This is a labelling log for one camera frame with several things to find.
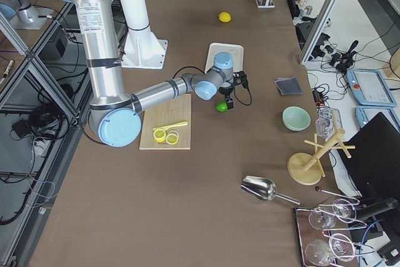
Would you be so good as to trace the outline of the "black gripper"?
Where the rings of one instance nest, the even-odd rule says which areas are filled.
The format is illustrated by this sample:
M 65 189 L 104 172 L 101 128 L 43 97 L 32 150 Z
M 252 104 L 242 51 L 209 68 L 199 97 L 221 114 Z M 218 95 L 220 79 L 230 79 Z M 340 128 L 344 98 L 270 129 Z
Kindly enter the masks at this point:
M 233 91 L 234 91 L 234 85 L 231 83 L 223 83 L 223 85 L 218 89 L 219 93 L 226 96 L 227 109 L 234 108 L 234 101 L 230 96 Z

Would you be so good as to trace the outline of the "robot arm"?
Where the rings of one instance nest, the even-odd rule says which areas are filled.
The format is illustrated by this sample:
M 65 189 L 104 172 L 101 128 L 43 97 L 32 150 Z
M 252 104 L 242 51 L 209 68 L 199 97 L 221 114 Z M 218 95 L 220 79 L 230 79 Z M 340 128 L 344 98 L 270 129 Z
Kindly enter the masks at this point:
M 204 74 L 186 73 L 134 94 L 124 90 L 122 67 L 149 66 L 162 58 L 163 46 L 151 32 L 145 0 L 63 0 L 76 7 L 93 97 L 89 126 L 102 143 L 123 147 L 141 131 L 139 113 L 194 92 L 211 99 L 233 84 L 233 59 L 221 52 Z
M 1 0 L 1 13 L 14 29 L 39 30 L 46 22 L 46 14 L 34 7 L 30 0 Z

